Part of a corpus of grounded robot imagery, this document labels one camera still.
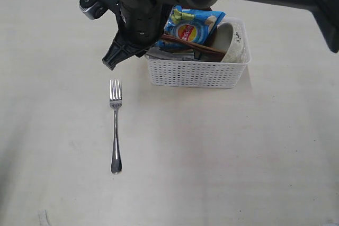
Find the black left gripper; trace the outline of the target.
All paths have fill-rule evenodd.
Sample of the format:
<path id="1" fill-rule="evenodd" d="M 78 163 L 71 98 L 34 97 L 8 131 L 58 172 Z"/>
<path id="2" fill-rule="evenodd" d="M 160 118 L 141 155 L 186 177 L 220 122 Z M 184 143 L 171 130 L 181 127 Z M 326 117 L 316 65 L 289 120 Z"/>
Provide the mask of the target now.
<path id="1" fill-rule="evenodd" d="M 113 70 L 130 57 L 143 56 L 163 35 L 170 6 L 157 0 L 119 0 L 120 21 L 103 64 Z"/>

